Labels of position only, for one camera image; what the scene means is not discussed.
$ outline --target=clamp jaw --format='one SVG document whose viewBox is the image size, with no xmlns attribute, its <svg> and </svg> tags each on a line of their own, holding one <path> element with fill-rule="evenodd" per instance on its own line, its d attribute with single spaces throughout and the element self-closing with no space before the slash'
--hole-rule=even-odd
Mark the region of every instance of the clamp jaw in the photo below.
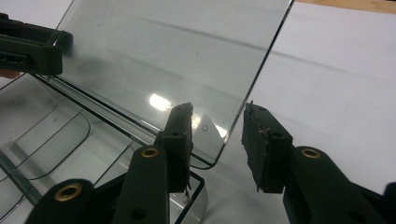
<svg viewBox="0 0 396 224">
<path fill-rule="evenodd" d="M 62 53 L 73 44 L 65 31 L 14 21 L 0 13 L 0 67 L 43 76 L 60 75 Z"/>
<path fill-rule="evenodd" d="M 383 196 L 354 185 L 323 151 L 294 147 L 265 108 L 246 104 L 242 144 L 257 190 L 285 189 L 290 223 L 396 223 L 396 183 Z"/>
</svg>

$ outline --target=transparent plastic container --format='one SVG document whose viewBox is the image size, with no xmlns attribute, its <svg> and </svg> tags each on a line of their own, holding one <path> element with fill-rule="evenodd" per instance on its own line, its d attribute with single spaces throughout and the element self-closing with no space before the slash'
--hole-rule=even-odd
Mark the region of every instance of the transparent plastic container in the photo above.
<svg viewBox="0 0 396 224">
<path fill-rule="evenodd" d="M 21 88 L 31 89 L 34 96 L 44 100 L 20 93 Z M 126 173 L 134 151 L 141 147 L 111 123 L 83 110 L 32 76 L 18 78 L 0 94 L 2 116 L 11 110 L 18 115 L 8 126 L 2 125 L 2 132 L 9 136 L 0 146 L 2 223 L 23 222 L 32 203 L 57 183 L 82 178 L 97 188 Z M 14 130 L 18 125 L 23 132 Z M 200 206 L 192 206 L 201 194 L 206 194 L 205 182 L 192 175 L 189 200 L 183 193 L 170 195 L 171 221 L 181 223 L 188 217 L 199 222 L 202 216 L 192 218 L 190 214 L 205 213 L 207 195 L 206 200 L 199 201 Z"/>
</svg>

